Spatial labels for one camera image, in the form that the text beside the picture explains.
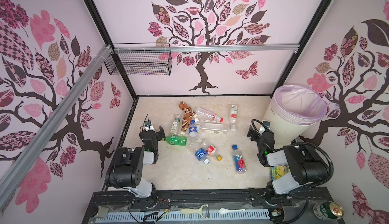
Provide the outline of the green plastic soda bottle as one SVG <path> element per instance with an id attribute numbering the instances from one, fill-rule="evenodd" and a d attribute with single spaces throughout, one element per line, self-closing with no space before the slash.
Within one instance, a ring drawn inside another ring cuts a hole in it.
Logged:
<path id="1" fill-rule="evenodd" d="M 186 146 L 187 137 L 185 136 L 177 136 L 177 135 L 169 135 L 164 138 L 164 141 L 169 145 L 173 146 Z"/>

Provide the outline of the green white label bottle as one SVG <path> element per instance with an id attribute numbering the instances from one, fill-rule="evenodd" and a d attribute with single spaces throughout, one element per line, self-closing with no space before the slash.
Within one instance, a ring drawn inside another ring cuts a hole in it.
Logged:
<path id="1" fill-rule="evenodd" d="M 181 115 L 176 114 L 175 118 L 172 122 L 170 133 L 173 135 L 177 135 L 179 132 L 180 126 L 181 126 Z"/>

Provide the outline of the blue label Fiji bottle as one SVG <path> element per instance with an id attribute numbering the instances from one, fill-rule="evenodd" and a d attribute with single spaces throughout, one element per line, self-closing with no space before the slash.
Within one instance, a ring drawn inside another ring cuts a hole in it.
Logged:
<path id="1" fill-rule="evenodd" d="M 232 145 L 232 150 L 233 150 L 233 160 L 234 160 L 236 171 L 238 173 L 246 172 L 247 168 L 246 168 L 246 164 L 242 152 L 240 151 L 237 145 Z"/>

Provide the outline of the blue label crushed bottle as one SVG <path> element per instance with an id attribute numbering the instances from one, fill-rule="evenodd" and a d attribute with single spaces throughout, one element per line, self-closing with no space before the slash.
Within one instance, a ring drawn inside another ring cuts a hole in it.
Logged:
<path id="1" fill-rule="evenodd" d="M 208 154 L 203 148 L 199 148 L 195 151 L 195 157 L 203 162 L 205 165 L 208 165 L 210 163 L 210 160 L 208 159 Z"/>

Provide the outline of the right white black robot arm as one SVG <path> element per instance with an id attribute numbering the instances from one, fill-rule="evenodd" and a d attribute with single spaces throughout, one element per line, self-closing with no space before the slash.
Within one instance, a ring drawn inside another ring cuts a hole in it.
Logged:
<path id="1" fill-rule="evenodd" d="M 268 127 L 261 133 L 252 121 L 247 137 L 257 145 L 257 157 L 264 167 L 288 166 L 289 171 L 279 179 L 268 182 L 264 198 L 270 205 L 304 188 L 320 186 L 328 182 L 334 173 L 334 165 L 328 154 L 315 144 L 298 142 L 275 149 L 274 134 Z"/>

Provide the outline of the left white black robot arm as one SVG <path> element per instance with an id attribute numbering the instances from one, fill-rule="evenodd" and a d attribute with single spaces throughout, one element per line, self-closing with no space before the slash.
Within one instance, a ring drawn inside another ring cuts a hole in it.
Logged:
<path id="1" fill-rule="evenodd" d="M 125 189 L 137 198 L 156 201 L 156 187 L 142 177 L 142 172 L 145 165 L 157 163 L 158 142 L 165 138 L 165 132 L 161 126 L 158 132 L 153 127 L 147 126 L 139 136 L 143 142 L 142 147 L 117 148 L 105 176 L 105 185 L 115 189 Z"/>

